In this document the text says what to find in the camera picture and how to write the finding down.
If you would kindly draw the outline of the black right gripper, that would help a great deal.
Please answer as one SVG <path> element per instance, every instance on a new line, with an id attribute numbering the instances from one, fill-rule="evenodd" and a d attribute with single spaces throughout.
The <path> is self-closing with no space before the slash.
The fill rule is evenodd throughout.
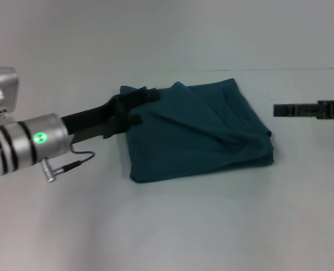
<path id="1" fill-rule="evenodd" d="M 319 100 L 318 104 L 275 104 L 274 117 L 317 117 L 334 119 L 334 100 Z"/>

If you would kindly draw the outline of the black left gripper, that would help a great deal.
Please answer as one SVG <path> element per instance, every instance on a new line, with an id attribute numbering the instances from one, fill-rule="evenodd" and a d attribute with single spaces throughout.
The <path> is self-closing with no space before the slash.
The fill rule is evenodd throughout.
<path id="1" fill-rule="evenodd" d="M 115 95 L 102 106 L 74 113 L 61 118 L 73 142 L 81 142 L 102 136 L 104 139 L 125 133 L 132 126 L 142 124 L 139 114 L 128 115 L 129 109 L 161 98 L 157 89 L 146 87 L 129 93 Z"/>

